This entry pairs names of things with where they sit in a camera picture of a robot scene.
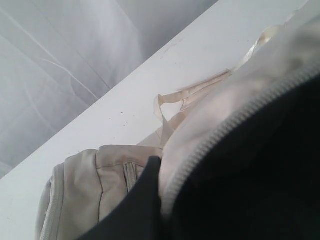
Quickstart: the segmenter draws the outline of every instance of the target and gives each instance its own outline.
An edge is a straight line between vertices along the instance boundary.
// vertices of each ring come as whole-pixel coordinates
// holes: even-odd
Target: beige fabric
[[[109,145],[69,157],[53,170],[62,175],[53,176],[42,195],[36,238],[72,240],[93,228],[128,194],[124,166],[131,164],[131,177],[138,179],[150,156],[161,157],[161,149]]]
[[[304,64],[320,57],[319,2],[310,1],[244,66],[207,95],[180,124],[163,149],[159,174],[162,212],[170,214],[178,182],[201,143],[253,97]]]

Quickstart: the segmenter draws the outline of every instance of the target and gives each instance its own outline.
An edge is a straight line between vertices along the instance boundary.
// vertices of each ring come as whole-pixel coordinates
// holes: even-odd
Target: white backdrop
[[[0,0],[0,178],[215,2]]]

